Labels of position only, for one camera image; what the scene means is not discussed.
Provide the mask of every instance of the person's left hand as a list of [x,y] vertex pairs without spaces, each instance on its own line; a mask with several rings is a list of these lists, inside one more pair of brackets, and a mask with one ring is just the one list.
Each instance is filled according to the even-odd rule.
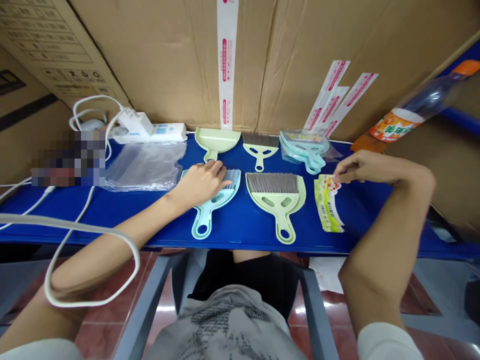
[[208,160],[206,164],[193,165],[170,195],[181,206],[190,209],[212,199],[218,192],[232,184],[224,180],[227,168],[219,160]]

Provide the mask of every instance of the gray t-shirt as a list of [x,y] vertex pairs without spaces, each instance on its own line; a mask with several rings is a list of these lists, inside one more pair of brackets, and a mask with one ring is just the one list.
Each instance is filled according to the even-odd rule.
[[144,358],[158,360],[159,354],[165,360],[306,359],[282,315],[241,285],[225,286],[207,301],[187,299]]
[[[422,360],[412,338],[401,328],[375,322],[358,334],[360,360]],[[178,320],[164,328],[145,360],[306,359],[290,337],[285,319],[260,294],[241,285],[225,286],[207,301],[187,299]],[[82,360],[65,339],[19,346],[0,360]]]

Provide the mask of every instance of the blue tabletop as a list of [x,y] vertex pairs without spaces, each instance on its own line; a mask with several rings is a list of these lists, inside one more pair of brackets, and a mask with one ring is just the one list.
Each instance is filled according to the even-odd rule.
[[[111,140],[112,159],[121,146]],[[184,168],[203,161],[205,151],[193,136],[189,135],[185,157],[180,160]],[[344,156],[351,154],[349,145],[334,143],[334,147]],[[282,160],[281,152],[265,160],[265,172],[295,173],[305,181],[307,198],[305,205],[290,216],[296,232],[296,241],[291,245],[280,243],[275,236],[274,217],[258,208],[250,198],[245,184],[244,172],[253,172],[255,159],[242,147],[242,140],[230,151],[218,156],[228,169],[240,169],[242,179],[236,196],[223,208],[212,213],[212,231],[204,240],[196,240],[191,234],[196,210],[191,209],[172,221],[158,232],[147,247],[181,247],[210,249],[249,249],[286,251],[302,253],[348,254],[360,236],[373,223],[380,208],[392,191],[386,184],[372,182],[343,184],[335,197],[340,218],[347,232],[324,232],[314,198],[314,179],[303,164],[293,164]],[[331,174],[336,163],[323,168],[323,174]],[[87,199],[89,186],[64,187],[55,189],[41,205],[32,212],[74,221]],[[44,189],[24,186],[14,196],[0,206],[2,213],[20,214],[28,209],[43,193]],[[143,210],[159,199],[163,191],[110,192],[96,188],[90,207],[83,219],[84,224],[114,227]],[[58,244],[66,230],[38,225],[12,225],[0,231],[0,241],[15,243]],[[98,235],[74,231],[69,244],[85,245]],[[428,224],[421,236],[419,257],[436,259],[470,259],[480,257],[478,246],[473,244],[451,245],[440,240]]]

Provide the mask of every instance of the plastic bottle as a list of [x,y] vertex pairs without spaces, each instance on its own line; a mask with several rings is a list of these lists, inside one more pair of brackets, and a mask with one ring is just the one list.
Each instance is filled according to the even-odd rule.
[[382,153],[387,148],[387,144],[396,142],[418,125],[447,108],[454,100],[459,83],[478,70],[480,70],[480,61],[465,60],[450,74],[426,82],[360,136],[350,149],[354,152],[363,149]]

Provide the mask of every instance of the black shorts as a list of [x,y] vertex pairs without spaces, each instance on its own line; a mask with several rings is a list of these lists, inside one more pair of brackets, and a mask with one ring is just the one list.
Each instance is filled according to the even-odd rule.
[[271,254],[234,263],[231,251],[209,250],[205,268],[188,297],[206,301],[224,286],[243,285],[258,291],[261,299],[273,306],[288,323],[299,283],[290,266]]

